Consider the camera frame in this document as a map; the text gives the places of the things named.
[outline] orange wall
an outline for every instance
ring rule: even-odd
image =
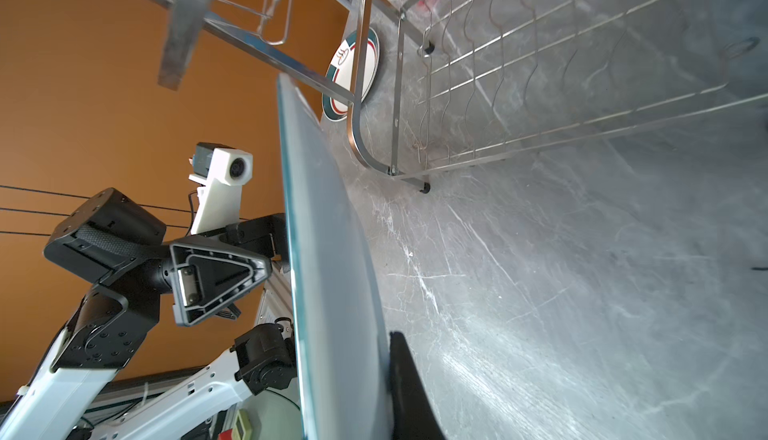
[[[324,71],[347,12],[333,0],[295,0],[285,51]],[[167,13],[147,0],[0,0],[0,184],[90,196],[114,186],[134,201],[187,208],[187,158],[197,141],[254,154],[241,215],[283,211],[276,70],[203,33],[178,92],[156,85]],[[320,94],[304,88],[320,111]],[[71,213],[82,200],[0,189],[0,206]],[[189,215],[152,210],[167,224]],[[0,212],[0,230],[50,233],[55,216]],[[167,238],[183,229],[169,228]],[[89,287],[42,257],[45,237],[0,234],[0,400],[26,383]],[[160,324],[120,373],[142,376],[208,363],[250,328]]]

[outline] dish rack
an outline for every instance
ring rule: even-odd
[[[407,0],[401,8],[337,0],[357,12],[358,38],[373,5],[397,27],[391,148],[382,161],[361,135],[366,49],[355,50],[347,90],[277,48],[290,33],[293,0],[152,1],[171,10],[160,84],[178,87],[198,33],[211,32],[347,102],[357,159],[423,193],[437,172],[768,101],[766,56],[746,55],[765,33],[744,20],[760,0]]]

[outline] plate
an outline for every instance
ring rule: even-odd
[[[326,78],[333,80],[334,83],[350,89],[352,80],[352,60],[354,59],[357,32],[351,32],[350,35],[341,42],[341,45],[333,55]],[[372,28],[368,30],[368,51],[366,52],[366,70],[362,80],[362,99],[365,100],[368,91],[371,89],[373,79],[376,77],[376,71],[379,70],[379,35]],[[322,112],[328,120],[342,121],[346,119],[347,105],[328,95],[322,96]]]

